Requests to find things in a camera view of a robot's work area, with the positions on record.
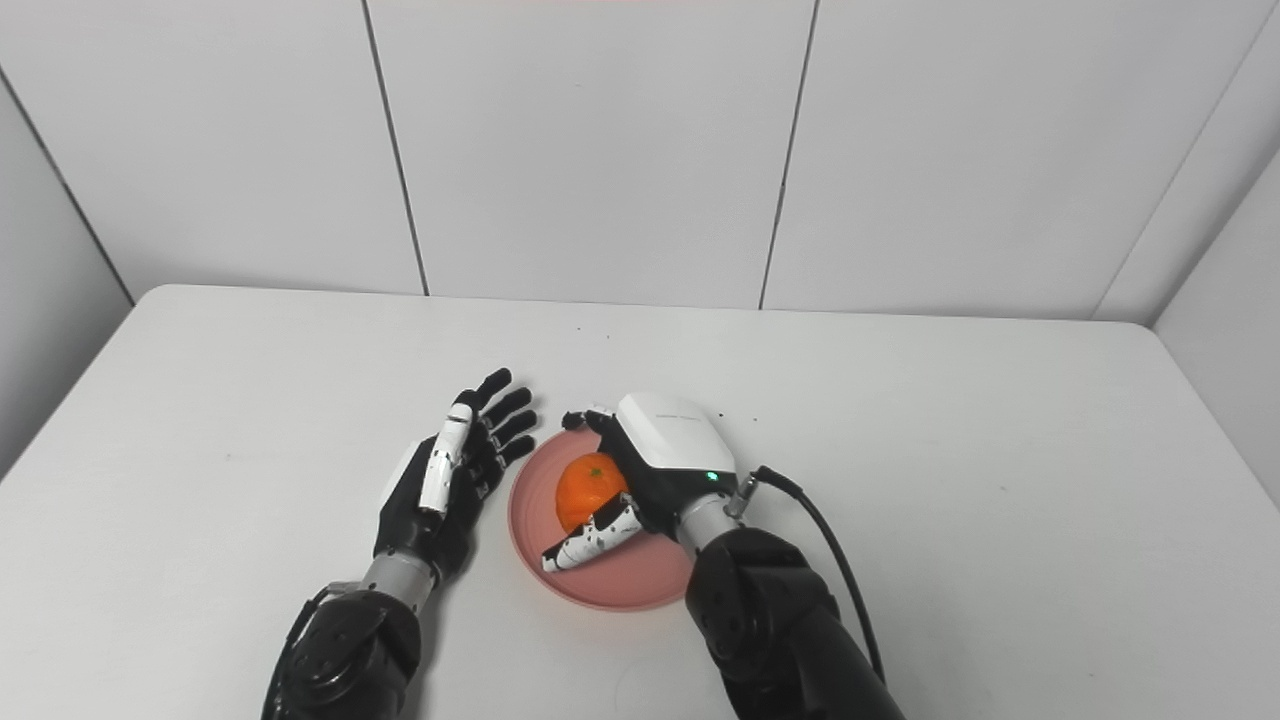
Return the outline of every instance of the robotic hand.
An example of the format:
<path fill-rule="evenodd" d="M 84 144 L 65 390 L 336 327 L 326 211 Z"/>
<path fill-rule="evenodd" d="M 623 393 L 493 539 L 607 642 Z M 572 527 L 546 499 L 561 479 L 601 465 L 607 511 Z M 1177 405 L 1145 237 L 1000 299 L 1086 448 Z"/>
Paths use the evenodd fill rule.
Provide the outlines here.
<path fill-rule="evenodd" d="M 358 583 L 330 584 L 303 606 L 271 678 L 264 720 L 399 715 L 420 664 L 417 612 L 466 564 L 484 498 L 511 462 L 534 450 L 525 434 L 538 421 L 525 409 L 527 388 L 484 410 L 508 384 L 504 368 L 463 391 L 439 434 L 406 452 L 379 515 L 369 571 Z"/>
<path fill-rule="evenodd" d="M 790 479 L 762 466 L 739 482 L 733 456 L 695 405 L 653 393 L 622 398 L 618 411 L 564 416 L 588 425 L 613 457 L 627 491 L 543 553 L 545 571 L 588 562 L 639 532 L 660 533 L 694 559 L 685 605 L 707 641 L 742 720 L 902 720 L 888 694 L 865 606 L 840 543 Z M 813 515 L 854 597 L 870 661 L 840 623 L 827 584 L 792 544 L 745 527 L 759 482 Z"/>

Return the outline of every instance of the black fingertip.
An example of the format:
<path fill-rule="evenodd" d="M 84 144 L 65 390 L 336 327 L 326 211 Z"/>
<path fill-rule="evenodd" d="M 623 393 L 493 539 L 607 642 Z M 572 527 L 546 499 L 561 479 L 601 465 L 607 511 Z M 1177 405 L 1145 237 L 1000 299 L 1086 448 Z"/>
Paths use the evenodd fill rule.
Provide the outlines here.
<path fill-rule="evenodd" d="M 521 436 L 515 441 L 512 441 L 511 445 L 502 448 L 502 452 L 499 452 L 498 456 L 502 457 L 503 462 L 511 465 L 516 460 L 520 460 L 521 457 L 532 452 L 535 445 L 538 443 L 534 442 L 534 438 L 529 436 Z"/>
<path fill-rule="evenodd" d="M 474 389 L 465 389 L 465 391 L 460 392 L 457 397 L 453 398 L 453 404 L 454 405 L 457 405 L 460 402 L 462 405 L 466 405 L 467 407 L 471 407 L 472 413 L 479 413 L 480 409 L 484 407 L 485 402 L 488 402 L 488 401 L 486 400 L 481 400 L 479 397 L 479 395 L 476 393 L 476 391 L 474 391 Z"/>
<path fill-rule="evenodd" d="M 476 395 L 479 395 L 484 401 L 480 404 L 480 407 L 488 405 L 489 401 L 493 400 L 493 396 L 497 395 L 499 389 L 509 384 L 511 384 L 511 370 L 508 370 L 507 368 L 500 368 L 492 375 L 485 378 L 484 382 L 480 383 L 480 387 L 476 388 Z"/>

